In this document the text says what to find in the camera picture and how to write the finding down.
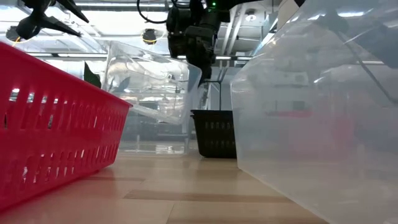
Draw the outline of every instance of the ceiling light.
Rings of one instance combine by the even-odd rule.
[[[228,57],[228,56],[217,56],[216,59],[218,59],[218,60],[231,60],[231,57]]]
[[[58,54],[59,57],[95,57],[106,58],[106,54]]]
[[[76,2],[77,6],[85,6],[85,7],[135,7],[137,4],[135,2],[132,3],[119,3],[119,2]],[[164,7],[164,4],[140,4],[140,7]]]
[[[33,57],[51,57],[52,56],[49,53],[28,53],[28,54]]]
[[[246,21],[248,22],[255,21],[257,19],[255,13],[256,13],[255,9],[248,9],[246,11]]]
[[[251,57],[238,57],[238,60],[244,60],[244,61],[248,61],[250,59],[252,59]]]

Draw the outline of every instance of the ceiling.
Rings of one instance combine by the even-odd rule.
[[[5,2],[5,4],[0,5],[0,41],[13,44],[6,39],[5,33],[10,26],[16,26],[21,19],[27,17],[29,9],[24,7],[20,0],[3,0],[2,2]],[[89,24],[59,7],[48,8],[46,15],[54,16],[81,32],[83,34],[81,38],[44,29],[37,37],[28,42],[16,44],[16,47],[25,52],[94,54],[106,53],[109,41],[117,40],[158,54],[169,54],[165,24],[146,23],[136,11],[135,1],[76,0],[75,2],[90,20]],[[230,26],[228,38],[228,42],[232,42],[233,45],[231,50],[227,50],[226,53],[233,55],[240,52],[241,55],[244,55],[245,52],[255,49],[264,38],[261,27],[265,16],[273,10],[277,10],[278,3],[280,3],[278,0],[246,3],[246,9],[256,10],[256,20],[254,21],[247,21],[245,16],[239,16],[246,10],[241,9],[243,8],[242,5],[236,6],[236,13],[233,14],[234,24]],[[161,21],[167,17],[164,0],[141,0],[141,10],[152,20]],[[148,28],[157,29],[160,33],[164,31],[164,35],[155,45],[146,45],[142,41],[141,34]],[[228,24],[222,24],[216,53],[220,52],[223,47],[227,30]],[[236,41],[231,41],[234,39],[235,33],[237,34]]]

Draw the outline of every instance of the metal pipe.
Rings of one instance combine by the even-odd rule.
[[[136,3],[76,3],[82,11],[116,11],[116,12],[136,12]],[[166,12],[164,4],[140,4],[140,8],[146,12]]]
[[[42,58],[42,59],[55,59],[55,60],[106,60],[108,54],[89,54],[89,53],[69,53],[69,52],[27,52],[27,54]],[[178,56],[178,59],[184,60],[186,56]],[[242,57],[242,56],[217,56],[216,61],[240,61],[240,62],[247,62],[252,57]]]
[[[247,7],[248,7],[247,4],[242,4],[241,14],[239,15],[239,19],[238,19],[238,21],[236,23],[236,26],[234,28],[234,32],[232,34],[232,40],[229,43],[228,50],[226,52],[227,55],[230,55],[231,52],[232,52],[232,48],[234,47],[235,40],[236,40],[236,37],[238,36],[239,28],[241,27],[242,20],[243,20],[243,17],[245,15],[245,13],[246,13],[246,8]]]
[[[255,28],[255,29],[261,29],[262,27],[261,27],[261,26],[241,26],[241,28]]]
[[[261,41],[262,39],[254,38],[254,37],[241,37],[239,36],[239,40],[247,40],[247,41]]]
[[[223,46],[221,48],[221,55],[224,55],[225,53],[225,49],[226,46],[228,44],[229,41],[229,35],[231,35],[231,30],[232,30],[232,26],[234,24],[234,20],[235,20],[235,15],[236,15],[236,6],[232,8],[231,10],[231,21],[229,22],[227,28],[226,28],[226,33],[225,33],[225,37],[224,37],[224,42],[223,42]]]

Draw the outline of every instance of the black basket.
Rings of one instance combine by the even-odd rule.
[[[192,110],[199,153],[209,158],[236,158],[232,111]]]

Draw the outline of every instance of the basket slot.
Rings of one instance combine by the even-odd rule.
[[[85,113],[86,106],[84,105],[84,102],[82,102],[82,101],[80,101],[78,105],[79,106],[78,106],[78,109],[77,109],[76,116],[72,120],[73,128],[80,128],[82,126],[83,121],[84,121],[83,118],[84,118],[84,113]]]
[[[114,122],[114,131],[119,131],[120,130],[120,114],[116,114],[115,116],[115,122]]]
[[[55,96],[54,95],[49,95],[44,97],[45,104],[44,104],[44,109],[42,116],[39,119],[37,129],[48,129],[49,124],[50,124],[50,119],[52,117],[52,110],[54,107],[54,100]]]
[[[91,148],[88,150],[86,168],[91,167],[91,162],[93,160],[93,153],[94,153],[94,149]]]
[[[117,122],[117,115],[116,113],[112,112],[111,113],[111,131],[116,130],[116,122]]]
[[[11,95],[16,94],[16,102],[12,103],[7,114],[7,129],[18,130],[21,128],[22,119],[25,113],[25,107],[27,105],[27,99],[29,96],[29,88],[24,87],[21,89],[13,89]]]
[[[114,127],[114,113],[113,111],[109,112],[109,123],[108,123],[108,128],[106,130],[108,131],[113,131],[113,127]]]
[[[119,114],[118,126],[117,126],[116,130],[117,131],[122,131],[123,130],[123,126],[124,126],[123,116],[121,114]]]
[[[100,164],[100,163],[103,162],[103,161],[102,161],[102,157],[103,157],[103,154],[104,154],[104,148],[105,148],[105,147],[106,147],[106,146],[104,146],[104,145],[98,146],[98,155],[97,155],[95,164]]]
[[[70,162],[68,163],[68,167],[70,168],[70,174],[74,175],[75,172],[78,170],[78,166],[80,164],[79,155],[80,151],[76,151],[75,153],[72,153],[72,156],[70,158]]]
[[[80,163],[79,163],[80,168],[84,168],[86,166],[86,154],[87,154],[86,150],[83,149],[80,154]]]
[[[30,105],[30,111],[27,113],[26,129],[34,129],[37,127],[37,122],[39,120],[40,110],[42,109],[42,100],[44,97],[44,92],[39,91],[33,94],[33,102]]]
[[[88,128],[95,128],[95,123],[96,123],[96,112],[97,112],[97,107],[92,106],[90,109],[90,115],[88,117]]]
[[[91,158],[91,165],[94,166],[96,165],[99,150],[100,150],[99,147],[93,149],[93,157]]]
[[[112,159],[113,150],[114,150],[114,145],[108,145],[108,155],[106,155],[105,161],[108,161],[108,160]]]
[[[76,153],[69,152],[67,157],[67,164],[65,167],[65,176],[68,177],[72,175],[72,168],[74,167]]]
[[[4,117],[4,123],[0,125],[0,129],[5,129],[7,124],[6,113],[9,106],[10,94],[12,91],[12,86],[8,85],[8,82],[2,83],[2,88],[0,88],[0,118]]]
[[[61,125],[61,130],[70,131],[73,127],[73,120],[75,114],[77,113],[77,104],[73,100],[68,100],[67,108],[65,110],[65,114],[67,117],[63,119],[63,123]]]
[[[22,175],[20,191],[28,189],[33,184],[33,179],[35,176],[38,163],[39,160],[33,156],[27,158],[26,165],[24,167],[24,173]]]
[[[51,163],[50,163],[50,167],[49,167],[49,178],[48,178],[49,182],[54,181],[58,176],[60,156],[61,155],[58,155],[57,152],[52,153],[50,156]]]
[[[62,112],[65,109],[65,97],[62,95],[59,99],[55,99],[55,112],[52,117],[50,117],[49,129],[58,130],[60,120],[62,119]]]
[[[108,124],[109,124],[109,110],[104,111],[104,113],[102,114],[103,117],[103,123],[100,126],[100,130],[102,131],[107,131],[108,129]]]
[[[25,177],[26,174],[26,161],[17,160],[12,166],[10,166],[9,170],[11,182],[8,185],[9,189],[6,190],[6,194],[15,195],[19,191],[20,184]]]
[[[73,156],[73,162],[71,162],[72,168],[71,168],[71,173],[72,174],[78,174],[81,168],[81,152],[82,150],[77,150],[75,152],[75,155]]]
[[[68,162],[68,156],[67,156],[67,153],[64,151],[64,152],[61,153],[60,167],[58,169],[57,178],[66,176],[66,174],[67,174],[67,162]]]
[[[99,163],[102,163],[102,162],[104,162],[104,154],[105,154],[105,152],[106,152],[106,147],[107,146],[100,146],[99,147],[99,155],[98,155],[98,158],[97,158],[97,162],[99,162]]]
[[[109,154],[109,150],[108,150],[108,146],[104,146],[104,151],[103,151],[103,156],[101,157],[101,160],[102,160],[102,162],[105,162],[107,159],[106,159],[106,156]]]
[[[88,128],[88,123],[90,121],[90,114],[91,114],[91,106],[86,105],[83,116],[82,116],[82,121],[81,121],[81,128],[82,129],[87,129]]]
[[[34,185],[38,185],[39,183],[41,183],[43,177],[45,175],[47,175],[47,172],[49,171],[49,168],[48,168],[48,165],[47,165],[48,163],[46,163],[45,158],[46,158],[45,155],[41,155],[39,157],[38,161],[37,161],[36,169],[35,170],[33,169],[35,171],[34,172],[34,178],[33,178],[33,181],[32,181],[32,183]]]
[[[36,173],[36,185],[42,185],[50,181],[52,156],[53,154],[47,154],[40,158],[39,167],[37,168],[38,173]]]
[[[97,116],[94,123],[94,128],[97,130],[102,130],[105,118],[103,117],[104,109],[100,108],[97,111]]]
[[[106,112],[104,113],[104,124],[103,124],[103,131],[109,131],[110,130],[110,122],[111,122],[111,115],[110,115],[110,111],[106,110]]]
[[[89,154],[90,150],[89,149],[85,149],[83,152],[83,157],[82,159],[82,163],[81,163],[81,168],[85,169],[87,167],[87,163],[88,163],[88,154]]]
[[[27,104],[25,105],[24,117],[22,119],[21,129],[26,129],[27,125],[29,124],[29,117],[32,114],[32,102],[34,100],[34,93],[29,93],[29,97],[27,99]]]

